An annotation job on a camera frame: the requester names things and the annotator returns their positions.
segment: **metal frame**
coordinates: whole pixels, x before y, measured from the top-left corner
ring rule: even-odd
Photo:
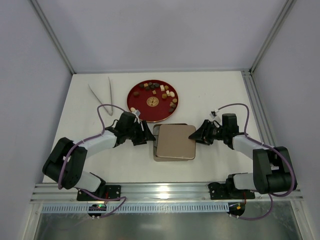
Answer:
[[[63,59],[65,65],[71,74],[76,74],[72,64],[70,63],[64,49],[62,48],[59,40],[57,39],[50,23],[48,22],[44,12],[42,11],[38,0],[28,0],[35,10],[39,20],[43,24],[48,36],[56,47],[58,53]],[[261,49],[259,50],[252,67],[250,69],[222,69],[222,71],[241,71],[245,88],[249,97],[252,107],[253,116],[256,121],[260,138],[263,142],[270,145],[276,145],[275,135],[270,124],[270,119],[264,109],[263,101],[260,98],[259,90],[257,89],[254,72],[258,68],[261,60],[268,51],[270,45],[275,39],[277,33],[281,29],[285,19],[293,8],[297,0],[287,0],[281,9],[278,17],[276,18],[270,32],[268,33]],[[217,71],[216,69],[191,69],[191,71]],[[122,185],[121,194],[128,197],[127,204],[206,204],[206,203],[226,203],[238,202],[238,200],[210,200],[208,182],[185,182],[185,183],[120,183]],[[77,190],[58,190],[55,183],[43,183],[35,186],[34,192],[31,197],[30,204],[32,210],[28,224],[25,228],[25,240],[33,239],[36,233],[37,225],[40,218],[40,212],[43,206],[48,204],[64,204],[74,205],[77,197]],[[303,200],[300,190],[294,191],[290,196],[283,198],[275,198],[275,201],[291,201],[291,205],[295,214],[295,218],[300,229],[303,239],[316,239],[313,231],[312,224],[309,222],[309,213],[306,203]],[[260,195],[256,193],[256,199],[250,199],[249,202],[269,201],[267,195]],[[86,202],[85,204],[102,203],[99,201]]]
[[[46,203],[43,205],[43,214],[94,214],[90,207],[92,203]],[[101,213],[109,213],[119,205],[118,202],[104,205]],[[168,213],[225,213],[229,211],[228,202],[126,202],[117,214],[168,214]]]
[[[46,15],[44,14],[44,12],[42,11],[42,8],[40,7],[38,0],[28,0],[33,8],[33,10],[35,11],[36,15],[38,16],[40,22],[42,23],[45,31],[47,32],[49,38],[51,39],[53,45],[55,46],[55,49],[57,50],[57,52],[60,54],[65,66],[69,69],[70,73],[73,75],[75,74],[75,70],[72,67],[63,47],[61,46],[54,30],[52,29]]]
[[[238,203],[239,200],[210,200],[208,184],[210,182],[168,182],[168,183],[108,183],[121,185],[121,195],[126,196],[126,203]],[[74,203],[78,190],[58,189],[56,183],[37,184],[31,196],[31,204],[62,204]],[[268,195],[255,193],[256,199],[248,202],[270,201]],[[288,197],[277,197],[274,201],[303,201],[298,189]],[[88,201],[86,203],[103,203],[103,201]]]
[[[255,60],[253,61],[252,67],[250,69],[250,73],[253,74],[257,67],[259,66],[262,58],[265,56],[267,50],[271,46],[272,42],[274,41],[275,37],[277,36],[279,30],[281,29],[282,25],[284,24],[287,16],[291,12],[292,8],[294,7],[297,0],[286,0],[284,6],[282,7],[280,13],[278,14],[270,32],[266,36],[262,47],[260,48]]]

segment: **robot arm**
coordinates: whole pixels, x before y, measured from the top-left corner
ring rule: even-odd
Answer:
[[[230,149],[245,154],[253,161],[253,173],[237,173],[228,177],[234,190],[257,190],[260,194],[285,192],[290,189],[292,178],[288,166],[271,150],[247,138],[239,132],[237,116],[233,113],[222,115],[222,125],[216,120],[205,120],[201,127],[189,136],[197,143],[211,145],[214,140],[223,141]],[[288,150],[274,147],[291,164]]]
[[[68,161],[63,172],[62,187],[80,188],[89,192],[98,191],[105,182],[93,173],[83,171],[87,158],[103,150],[115,148],[126,140],[131,140],[134,146],[156,140],[146,121],[138,122],[136,119],[136,115],[131,112],[122,113],[115,127],[107,127],[101,136],[78,145],[72,151],[69,160],[65,160],[65,157],[75,142],[66,137],[59,139],[45,162],[42,172],[58,182],[63,163]]]

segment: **cable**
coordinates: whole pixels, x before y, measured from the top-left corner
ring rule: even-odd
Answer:
[[[121,200],[123,199],[123,201],[115,208],[113,209],[111,212],[108,212],[102,216],[100,216],[100,218],[106,218],[110,215],[112,215],[115,211],[117,211],[119,208],[121,208],[121,206],[125,203],[125,201],[127,200],[127,197],[126,196],[121,196],[121,197],[117,197],[117,198],[112,198],[112,199],[106,199],[106,198],[100,198],[100,197],[97,197],[95,195],[93,195],[91,192],[85,190],[85,189],[79,189],[80,191],[88,194],[90,197],[94,198],[94,199],[97,199],[97,200],[100,200],[100,201],[104,201],[104,202],[110,202],[110,201],[118,201],[118,200]]]
[[[216,123],[219,126],[219,128],[221,128],[221,124],[218,121],[213,120],[213,122]]]
[[[115,122],[119,122],[119,120],[118,119],[113,120],[113,123],[110,126],[107,126],[105,129],[112,127],[115,124]]]
[[[289,169],[289,172],[290,172],[291,185],[290,185],[290,188],[289,188],[289,190],[288,190],[287,192],[285,192],[285,193],[283,193],[283,194],[275,194],[275,193],[271,193],[271,194],[270,194],[270,193],[268,193],[268,196],[270,197],[271,205],[270,205],[269,211],[268,211],[266,214],[264,214],[264,215],[262,215],[262,216],[259,216],[259,217],[243,217],[243,216],[236,216],[236,215],[232,215],[232,214],[231,214],[232,217],[235,217],[235,218],[237,218],[237,219],[242,219],[242,220],[247,220],[247,221],[260,220],[260,219],[263,219],[263,218],[267,217],[267,216],[271,213],[271,211],[273,210],[273,208],[274,208],[274,200],[273,200],[272,196],[275,196],[275,197],[286,197],[286,196],[288,196],[288,195],[294,190],[296,177],[295,177],[295,174],[294,174],[294,171],[293,171],[291,165],[289,164],[289,162],[287,161],[287,159],[286,159],[280,152],[278,152],[278,151],[277,151],[276,149],[274,149],[272,146],[269,146],[269,145],[267,145],[267,144],[265,144],[265,143],[262,143],[262,142],[260,142],[260,141],[258,141],[258,140],[255,140],[255,139],[249,137],[249,135],[248,135],[248,133],[247,133],[247,126],[248,126],[249,115],[250,115],[249,107],[248,107],[246,104],[244,104],[244,103],[237,102],[237,103],[231,103],[231,104],[222,106],[222,107],[218,108],[218,110],[220,111],[221,109],[224,109],[224,108],[227,108],[227,107],[230,107],[230,106],[244,106],[244,107],[246,108],[246,120],[245,120],[244,131],[243,131],[245,137],[246,137],[248,140],[250,140],[251,142],[254,142],[254,143],[256,143],[256,144],[261,145],[262,147],[265,147],[265,148],[268,148],[268,149],[272,150],[272,151],[273,151],[275,154],[277,154],[277,155],[281,158],[281,160],[287,165],[287,167],[288,167],[288,169]]]
[[[289,172],[290,172],[290,176],[291,176],[291,185],[290,185],[290,188],[287,192],[283,193],[283,194],[275,194],[275,193],[271,193],[271,195],[275,196],[275,197],[286,197],[288,196],[295,188],[295,174],[294,174],[294,170],[292,169],[291,165],[289,164],[288,160],[280,153],[278,152],[276,149],[274,149],[272,146],[269,146],[265,143],[262,143],[258,140],[255,140],[251,137],[249,137],[249,135],[247,134],[247,126],[248,126],[248,121],[249,121],[249,107],[244,104],[244,103],[232,103],[232,104],[228,104],[228,105],[225,105],[225,106],[222,106],[220,108],[218,108],[218,110],[220,111],[221,109],[224,109],[226,107],[230,107],[230,106],[235,106],[235,105],[240,105],[240,106],[244,106],[246,108],[246,120],[245,120],[245,124],[244,124],[244,135],[247,139],[249,139],[251,142],[254,142],[256,144],[259,144],[265,148],[268,148],[270,150],[272,150],[275,154],[277,154],[281,160],[287,165],[288,169],[289,169]]]
[[[244,203],[242,205],[246,205],[247,204],[246,192],[243,192],[243,198],[244,198]]]
[[[100,198],[100,197],[97,197],[97,196],[93,195],[91,192],[89,192],[89,191],[87,191],[87,190],[85,190],[85,189],[80,189],[80,188],[77,188],[77,189],[78,189],[79,191],[82,191],[82,192],[88,194],[88,195],[89,195],[90,197],[92,197],[92,198],[95,198],[95,199],[97,199],[97,200],[104,201],[104,202],[117,201],[117,200],[123,199],[123,201],[122,201],[115,209],[113,209],[112,211],[110,211],[110,212],[108,212],[108,213],[100,216],[99,219],[106,218],[106,217],[112,215],[113,213],[115,213],[115,211],[117,211],[119,208],[121,208],[121,206],[122,206],[122,205],[125,203],[125,201],[127,200],[127,197],[126,197],[126,196],[121,196],[121,197],[117,197],[117,198],[113,198],[113,199]],[[88,220],[90,220],[90,219],[93,219],[93,218],[85,218],[85,219],[77,222],[77,223],[74,224],[73,226],[67,227],[67,228],[58,228],[58,227],[55,228],[55,227],[52,227],[50,223],[48,223],[48,224],[46,225],[44,231],[42,232],[40,239],[41,239],[41,240],[44,239],[45,234],[46,234],[48,228],[52,228],[52,229],[54,229],[54,230],[56,230],[56,231],[69,231],[69,230],[71,230],[72,228],[74,228],[74,227],[78,226],[79,224],[82,224],[83,222],[88,221]]]
[[[104,123],[104,121],[103,121],[103,119],[102,119],[102,117],[101,117],[100,111],[99,111],[99,109],[100,109],[101,107],[104,107],[104,106],[115,107],[115,108],[120,109],[120,110],[122,110],[123,112],[125,112],[124,109],[122,109],[122,108],[119,107],[119,106],[113,105],[113,104],[101,104],[101,105],[99,105],[99,106],[96,108],[96,111],[97,111],[97,113],[98,113],[98,117],[99,117],[99,119],[100,119],[100,121],[101,121],[101,124],[102,124],[102,132],[99,133],[99,134],[97,134],[97,135],[87,137],[87,138],[85,138],[85,139],[77,142],[75,145],[73,145],[73,146],[70,148],[70,150],[68,151],[68,153],[67,153],[66,156],[65,156],[65,160],[64,160],[63,165],[62,165],[62,168],[61,168],[61,172],[60,172],[59,179],[58,179],[58,189],[61,190],[61,189],[63,188],[63,187],[61,186],[62,178],[63,178],[64,172],[65,172],[65,169],[66,169],[66,165],[67,165],[68,159],[69,159],[71,153],[73,152],[73,150],[75,150],[75,148],[78,147],[80,144],[85,143],[85,142],[87,142],[87,141],[89,141],[89,140],[98,138],[98,137],[100,137],[101,135],[103,135],[103,134],[105,133],[105,131],[106,131],[106,130],[105,130],[105,123]]]
[[[262,216],[258,216],[258,217],[244,217],[244,216],[236,216],[233,214],[230,214],[229,216],[234,217],[236,219],[247,220],[247,221],[255,221],[255,220],[264,219],[265,217],[269,216],[270,213],[272,212],[272,210],[274,209],[274,200],[273,200],[270,193],[268,193],[268,195],[270,197],[270,209],[266,212],[266,214],[264,214]]]

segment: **round plate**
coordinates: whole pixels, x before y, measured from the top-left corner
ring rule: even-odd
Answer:
[[[154,89],[150,88],[149,90],[146,90],[145,87],[139,87],[140,84],[148,84],[150,82],[168,86],[169,92],[174,92],[175,97],[167,96],[163,99],[162,94],[165,94],[166,91],[161,91],[160,87],[155,87]],[[139,92],[139,96],[134,96],[134,92]],[[177,99],[176,108],[172,112],[169,112],[169,109],[171,108],[170,103],[173,99]],[[146,120],[149,123],[156,123],[167,119],[176,111],[179,104],[179,98],[176,90],[165,81],[147,80],[138,83],[130,90],[126,103],[129,110],[130,108],[135,108],[140,111],[139,118],[141,120]]]

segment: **white table surface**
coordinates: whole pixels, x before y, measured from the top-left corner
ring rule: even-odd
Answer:
[[[113,104],[126,110],[127,95],[135,84],[151,79],[171,84],[178,93],[179,106],[162,124],[187,123],[198,129],[205,119],[211,119],[210,111],[231,103],[245,103],[252,113],[240,71],[75,74],[53,147],[62,137],[80,140],[102,130],[96,110],[99,102],[90,92],[88,83],[107,81],[108,77],[112,83]],[[114,108],[113,111],[111,117],[101,109],[106,126],[121,115],[120,110]],[[243,131],[247,114],[244,107],[232,106],[220,111],[220,116],[222,113],[235,113],[240,131]],[[148,126],[152,131],[154,123],[148,123]],[[253,138],[260,139],[252,114],[247,132]],[[250,158],[231,150],[221,141],[214,141],[210,146],[197,143],[193,160],[156,162],[153,160],[152,142],[134,147],[132,142],[127,140],[116,148],[91,156],[84,166],[85,171],[112,183],[225,181],[229,174],[252,172],[252,168]],[[43,182],[54,181],[44,176]]]

